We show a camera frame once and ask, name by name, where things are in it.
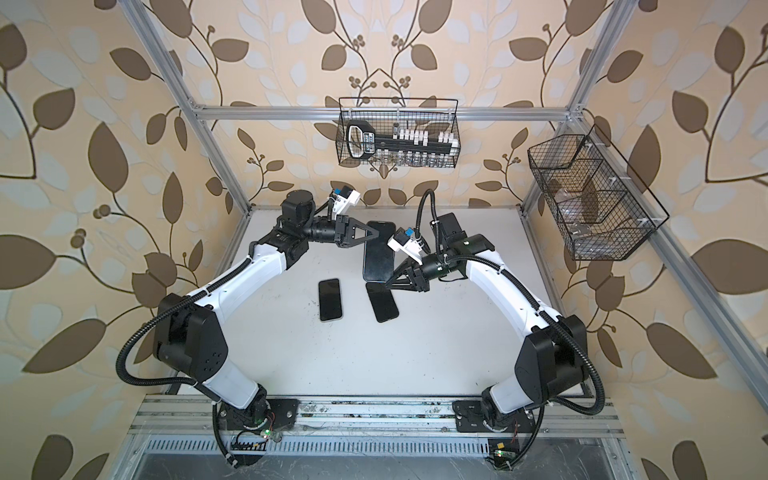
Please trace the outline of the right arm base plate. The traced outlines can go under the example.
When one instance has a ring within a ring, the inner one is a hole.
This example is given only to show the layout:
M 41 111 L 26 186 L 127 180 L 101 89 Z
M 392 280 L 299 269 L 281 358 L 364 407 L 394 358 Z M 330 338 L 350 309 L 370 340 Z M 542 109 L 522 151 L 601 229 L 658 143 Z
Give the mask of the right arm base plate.
M 536 418 L 525 410 L 517 410 L 507 414 L 501 420 L 493 422 L 486 419 L 480 400 L 456 400 L 452 402 L 455 428 L 459 433 L 499 433 L 512 435 L 515 433 L 531 433 Z

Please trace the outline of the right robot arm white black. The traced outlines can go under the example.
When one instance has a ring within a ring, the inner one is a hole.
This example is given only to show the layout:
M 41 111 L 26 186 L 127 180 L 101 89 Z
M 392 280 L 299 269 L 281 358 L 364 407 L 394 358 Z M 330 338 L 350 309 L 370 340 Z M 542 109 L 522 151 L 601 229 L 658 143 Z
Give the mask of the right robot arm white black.
M 501 430 L 524 410 L 553 402 L 576 413 L 595 416 L 606 403 L 603 381 L 590 360 L 585 324 L 544 303 L 517 278 L 495 246 L 482 234 L 469 236 L 452 213 L 438 215 L 435 193 L 422 195 L 416 216 L 431 217 L 434 244 L 421 226 L 398 229 L 388 242 L 405 260 L 385 281 L 388 289 L 427 292 L 451 273 L 479 287 L 501 311 L 520 342 L 513 374 L 481 394 L 487 426 Z

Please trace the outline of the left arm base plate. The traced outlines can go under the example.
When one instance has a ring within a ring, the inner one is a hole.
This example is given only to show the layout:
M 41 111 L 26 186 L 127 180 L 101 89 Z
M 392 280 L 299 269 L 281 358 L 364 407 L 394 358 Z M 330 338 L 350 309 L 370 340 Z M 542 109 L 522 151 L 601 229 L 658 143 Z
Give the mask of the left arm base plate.
M 266 397 L 244 410 L 226 403 L 217 406 L 219 428 L 229 431 L 291 429 L 299 416 L 300 401 L 296 398 Z

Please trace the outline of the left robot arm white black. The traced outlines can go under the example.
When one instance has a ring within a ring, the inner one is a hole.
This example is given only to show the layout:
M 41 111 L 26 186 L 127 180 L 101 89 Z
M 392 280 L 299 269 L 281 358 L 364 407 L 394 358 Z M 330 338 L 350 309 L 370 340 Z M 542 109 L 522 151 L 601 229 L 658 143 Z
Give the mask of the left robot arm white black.
M 118 378 L 133 386 L 189 385 L 215 402 L 238 410 L 250 408 L 260 386 L 229 359 L 226 320 L 267 282 L 295 265 L 311 244 L 352 248 L 376 239 L 375 230 L 348 214 L 360 198 L 358 191 L 342 187 L 317 206 L 310 192 L 290 192 L 275 226 L 250 243 L 243 260 L 185 296 L 170 294 L 162 300 L 157 316 L 119 351 Z M 148 333 L 154 335 L 155 358 L 178 371 L 178 376 L 139 378 L 128 371 L 129 353 Z

